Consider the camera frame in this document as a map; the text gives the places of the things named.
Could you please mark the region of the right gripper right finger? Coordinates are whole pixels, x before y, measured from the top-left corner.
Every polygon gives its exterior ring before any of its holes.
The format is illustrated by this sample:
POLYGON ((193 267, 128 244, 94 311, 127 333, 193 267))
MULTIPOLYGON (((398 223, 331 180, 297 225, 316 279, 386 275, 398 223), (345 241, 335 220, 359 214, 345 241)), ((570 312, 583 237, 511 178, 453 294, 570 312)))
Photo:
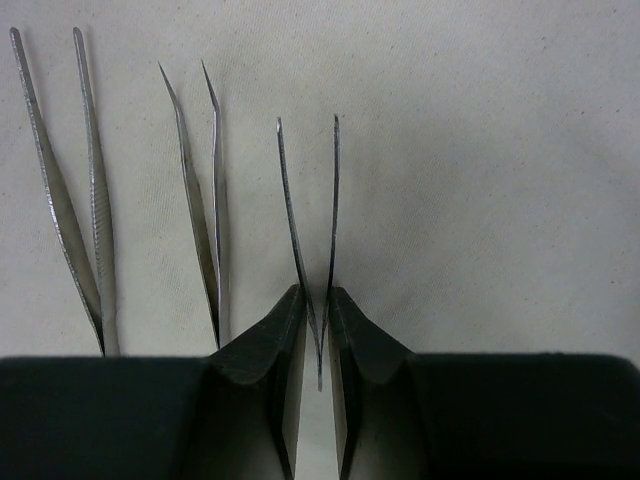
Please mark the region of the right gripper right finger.
POLYGON ((635 479, 639 372, 612 355, 415 353, 329 307, 343 479, 635 479))

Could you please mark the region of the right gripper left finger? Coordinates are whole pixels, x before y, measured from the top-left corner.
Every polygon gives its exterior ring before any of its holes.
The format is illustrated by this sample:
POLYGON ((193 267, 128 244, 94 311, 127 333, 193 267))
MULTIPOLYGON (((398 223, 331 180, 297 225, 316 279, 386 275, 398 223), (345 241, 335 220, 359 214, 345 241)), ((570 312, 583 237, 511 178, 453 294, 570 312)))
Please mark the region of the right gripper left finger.
POLYGON ((206 357, 1 362, 5 479, 290 479, 305 302, 272 310, 206 357))

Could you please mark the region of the curved tip steel tweezers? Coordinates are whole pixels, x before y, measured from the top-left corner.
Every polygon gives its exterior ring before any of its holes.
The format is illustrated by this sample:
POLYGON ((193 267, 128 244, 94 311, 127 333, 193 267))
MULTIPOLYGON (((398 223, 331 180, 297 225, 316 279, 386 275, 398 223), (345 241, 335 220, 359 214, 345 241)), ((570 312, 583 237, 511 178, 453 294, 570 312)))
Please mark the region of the curved tip steel tweezers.
POLYGON ((212 110, 212 178, 210 203, 202 195, 184 110, 165 72, 161 73, 171 100, 179 141, 179 158, 184 182, 195 252, 207 297, 216 347, 231 341, 229 215, 225 163, 222 146, 222 112, 208 73, 204 74, 212 110))

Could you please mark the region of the fine point steel tweezers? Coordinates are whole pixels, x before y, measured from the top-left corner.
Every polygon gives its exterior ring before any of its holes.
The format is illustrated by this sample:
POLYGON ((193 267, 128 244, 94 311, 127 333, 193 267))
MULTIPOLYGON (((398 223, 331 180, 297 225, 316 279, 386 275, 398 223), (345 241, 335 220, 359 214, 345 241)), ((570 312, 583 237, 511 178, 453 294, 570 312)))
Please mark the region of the fine point steel tweezers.
POLYGON ((282 118, 276 119, 276 138, 278 147, 278 161, 280 167, 280 175, 285 202, 285 210, 287 223, 289 228, 291 247, 294 258, 299 286, 303 293, 305 302, 306 320, 311 328, 312 338, 315 347, 316 356, 316 373, 317 373, 317 389, 319 392, 323 390, 323 354, 325 345, 325 333, 329 322, 329 303, 331 299, 331 291, 333 288, 333 280, 335 274, 336 261, 336 241, 337 228, 339 218, 339 192, 340 192, 340 161, 341 161, 341 126, 340 116, 334 115, 333 119, 333 193, 332 193, 332 223, 331 223, 331 240, 330 240, 330 259, 328 267, 328 275, 325 288, 325 298, 322 308, 322 317, 319 318, 314 305, 313 295, 306 272, 303 253, 301 250, 298 229, 296 225, 295 212, 291 196, 289 175, 287 169, 286 147, 284 140, 284 129, 282 118))

